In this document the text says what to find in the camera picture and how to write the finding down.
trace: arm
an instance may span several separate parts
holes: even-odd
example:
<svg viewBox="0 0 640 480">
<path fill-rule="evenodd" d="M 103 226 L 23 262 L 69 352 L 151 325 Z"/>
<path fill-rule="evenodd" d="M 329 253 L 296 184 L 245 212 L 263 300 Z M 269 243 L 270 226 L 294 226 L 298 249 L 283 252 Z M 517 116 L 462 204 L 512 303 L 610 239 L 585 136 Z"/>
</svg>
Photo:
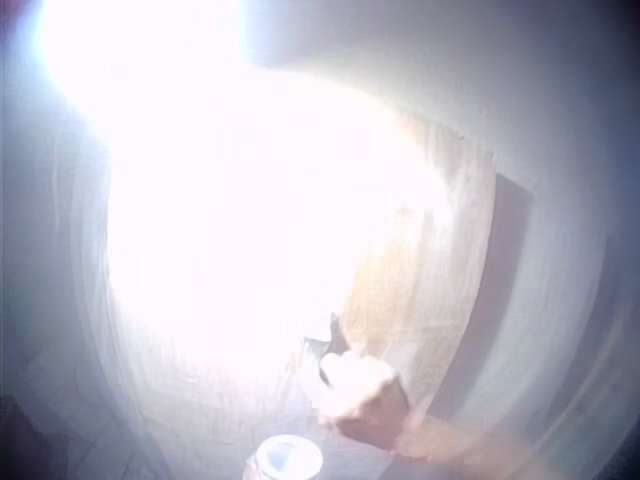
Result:
<svg viewBox="0 0 640 480">
<path fill-rule="evenodd" d="M 408 461 L 447 465 L 466 478 L 559 478 L 535 456 L 526 463 L 524 477 L 524 470 L 514 475 L 531 453 L 514 438 L 472 434 L 432 416 L 416 417 L 397 374 L 385 362 L 347 352 L 327 355 L 322 368 L 332 388 L 321 404 L 321 419 L 346 437 Z"/>
</svg>

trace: finger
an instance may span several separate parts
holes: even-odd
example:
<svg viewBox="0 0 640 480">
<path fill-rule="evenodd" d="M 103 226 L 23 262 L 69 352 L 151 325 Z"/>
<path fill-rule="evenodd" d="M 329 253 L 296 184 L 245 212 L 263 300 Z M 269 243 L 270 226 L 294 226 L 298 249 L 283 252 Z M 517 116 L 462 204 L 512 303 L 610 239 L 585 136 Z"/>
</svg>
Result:
<svg viewBox="0 0 640 480">
<path fill-rule="evenodd" d="M 331 386 L 336 384 L 340 376 L 340 363 L 340 356 L 335 353 L 328 353 L 320 360 L 320 369 Z"/>
</svg>

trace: bright light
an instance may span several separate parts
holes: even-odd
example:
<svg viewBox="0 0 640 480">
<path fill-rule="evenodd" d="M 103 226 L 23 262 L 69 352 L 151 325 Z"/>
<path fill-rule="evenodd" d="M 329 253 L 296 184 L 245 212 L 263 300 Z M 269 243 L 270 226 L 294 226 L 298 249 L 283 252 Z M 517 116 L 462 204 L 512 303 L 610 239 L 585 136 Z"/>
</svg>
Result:
<svg viewBox="0 0 640 480">
<path fill-rule="evenodd" d="M 244 65 L 237 25 L 232 2 L 58 0 L 40 45 L 110 150 L 124 327 L 260 395 L 342 309 L 365 254 L 398 235 L 415 246 L 425 209 L 444 224 L 451 209 L 384 109 Z"/>
</svg>

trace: hand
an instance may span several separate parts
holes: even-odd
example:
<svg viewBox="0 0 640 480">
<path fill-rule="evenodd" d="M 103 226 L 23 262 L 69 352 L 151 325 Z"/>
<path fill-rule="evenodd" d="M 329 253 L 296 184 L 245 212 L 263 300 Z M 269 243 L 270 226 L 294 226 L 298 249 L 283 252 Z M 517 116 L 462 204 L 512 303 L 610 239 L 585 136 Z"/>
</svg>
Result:
<svg viewBox="0 0 640 480">
<path fill-rule="evenodd" d="M 409 414 L 396 372 L 381 360 L 353 351 L 329 353 L 321 368 L 329 383 L 319 405 L 321 421 L 348 438 L 393 450 Z"/>
</svg>

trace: floor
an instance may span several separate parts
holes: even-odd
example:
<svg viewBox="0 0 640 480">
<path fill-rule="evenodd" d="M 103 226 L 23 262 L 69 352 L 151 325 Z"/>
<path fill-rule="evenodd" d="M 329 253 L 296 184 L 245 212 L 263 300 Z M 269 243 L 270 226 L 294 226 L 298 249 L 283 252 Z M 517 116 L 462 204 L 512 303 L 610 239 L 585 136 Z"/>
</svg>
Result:
<svg viewBox="0 0 640 480">
<path fill-rule="evenodd" d="M 36 357 L 11 394 L 38 431 L 67 436 L 68 478 L 160 480 L 72 349 Z"/>
</svg>

